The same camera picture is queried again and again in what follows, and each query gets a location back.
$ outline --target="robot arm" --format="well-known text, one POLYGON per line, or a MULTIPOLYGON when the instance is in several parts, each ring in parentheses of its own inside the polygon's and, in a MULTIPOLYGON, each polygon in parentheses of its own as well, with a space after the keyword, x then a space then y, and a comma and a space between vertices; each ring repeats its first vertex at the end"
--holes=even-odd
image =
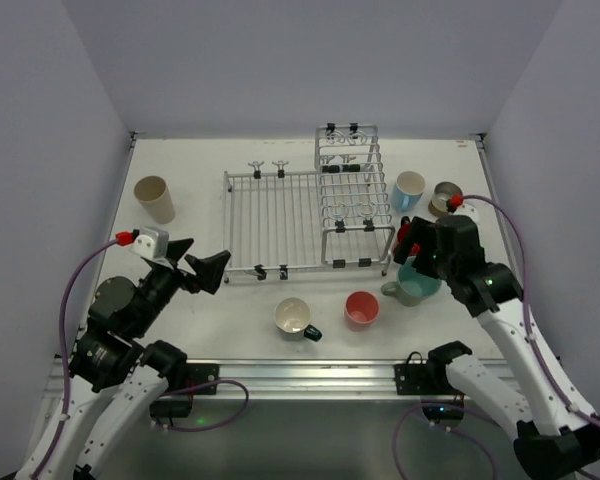
POLYGON ((140 416, 149 411, 149 405, 170 384, 172 389, 178 387, 186 362, 187 355, 166 342, 158 341, 147 347, 133 374, 120 386, 82 444, 74 480, 94 480, 100 476, 111 452, 140 416))
MULTIPOLYGON (((117 386, 105 388, 98 393, 92 391, 93 385, 83 378, 71 379, 71 393, 73 400, 67 413, 68 420, 62 432, 62 437, 44 470, 38 478, 65 479, 71 478, 76 467, 76 458, 87 440, 89 432, 93 428, 102 412, 107 408, 111 397, 118 390, 117 386)), ((55 434, 55 427, 60 421, 62 402, 49 419, 49 425, 45 429, 42 438, 36 445, 33 453, 26 459, 25 464, 15 474, 15 480, 31 480, 31 475, 40 464, 44 454, 47 452, 55 434)))
POLYGON ((404 263, 415 244, 420 250, 413 267, 445 280, 496 343, 524 397, 489 374, 458 342, 429 352, 431 379, 469 395, 491 415, 513 440, 516 457, 533 480, 557 480, 599 460, 600 428, 573 410, 600 416, 573 386, 531 318, 533 340, 572 405, 564 405, 556 394, 522 323, 522 289, 508 267, 485 261, 476 224, 463 215, 442 217, 435 224, 416 217, 394 260, 404 263))
POLYGON ((125 277, 114 277, 98 287, 87 331, 76 342, 69 364, 70 409, 61 418, 58 406, 33 455, 3 480, 31 479, 52 444, 38 480, 65 480, 73 474, 78 479, 94 478, 133 421, 172 381, 179 386, 186 354, 161 341, 144 349, 135 339, 144 336, 179 289, 213 295, 220 287, 230 253, 198 259, 185 255, 192 244, 193 239, 169 242, 167 232, 159 229, 134 231, 131 250, 147 261, 150 272, 138 286, 125 277), (178 268, 183 256, 195 273, 178 268), (138 359, 139 365, 127 378, 138 359), (60 421, 64 429, 55 438, 60 421))

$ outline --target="teal mug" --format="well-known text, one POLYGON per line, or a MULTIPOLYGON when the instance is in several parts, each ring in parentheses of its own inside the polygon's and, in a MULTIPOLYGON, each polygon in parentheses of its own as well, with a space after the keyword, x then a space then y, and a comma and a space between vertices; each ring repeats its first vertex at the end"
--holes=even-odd
POLYGON ((395 297, 405 307, 418 305, 425 298, 434 295, 442 285, 439 278, 430 278, 416 272, 411 265, 414 259, 415 257, 407 258, 398 270, 396 281, 385 283, 380 288, 383 295, 395 297))
POLYGON ((406 212, 416 206, 424 192, 424 177, 417 172, 398 175, 391 192, 391 206, 398 212, 406 212))

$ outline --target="white mug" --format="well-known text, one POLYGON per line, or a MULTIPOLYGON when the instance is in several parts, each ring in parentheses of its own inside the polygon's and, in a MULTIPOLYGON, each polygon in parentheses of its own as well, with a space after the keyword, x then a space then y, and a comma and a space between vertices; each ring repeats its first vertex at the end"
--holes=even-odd
POLYGON ((176 216, 164 178, 156 175, 144 177, 136 183, 133 194, 156 223, 169 223, 176 216))
POLYGON ((322 338, 322 332, 311 321, 311 309, 299 298, 285 298, 274 311, 276 327, 285 340, 302 340, 308 338, 317 342, 322 338))

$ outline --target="gray wall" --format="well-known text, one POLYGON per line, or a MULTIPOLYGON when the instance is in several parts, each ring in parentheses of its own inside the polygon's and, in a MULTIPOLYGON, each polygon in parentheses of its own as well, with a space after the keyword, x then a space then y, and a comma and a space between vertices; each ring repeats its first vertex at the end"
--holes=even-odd
POLYGON ((466 136, 560 0, 65 0, 125 123, 151 134, 466 136))
POLYGON ((127 146, 60 1, 0 0, 0 475, 24 458, 62 291, 108 235, 127 146))
POLYGON ((525 235, 538 324, 600 412, 600 0, 565 1, 487 154, 525 235))

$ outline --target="metal wire rack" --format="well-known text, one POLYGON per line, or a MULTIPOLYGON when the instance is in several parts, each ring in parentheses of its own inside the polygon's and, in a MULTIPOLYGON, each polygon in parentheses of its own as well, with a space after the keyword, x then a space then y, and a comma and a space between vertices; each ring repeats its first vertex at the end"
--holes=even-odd
POLYGON ((236 273, 286 280, 293 271, 352 265, 381 265, 386 275, 395 227, 377 129, 363 146, 329 143, 326 128, 316 132, 316 171, 286 172, 274 162, 277 172, 262 172, 253 162, 252 173, 225 172, 225 282, 236 273))

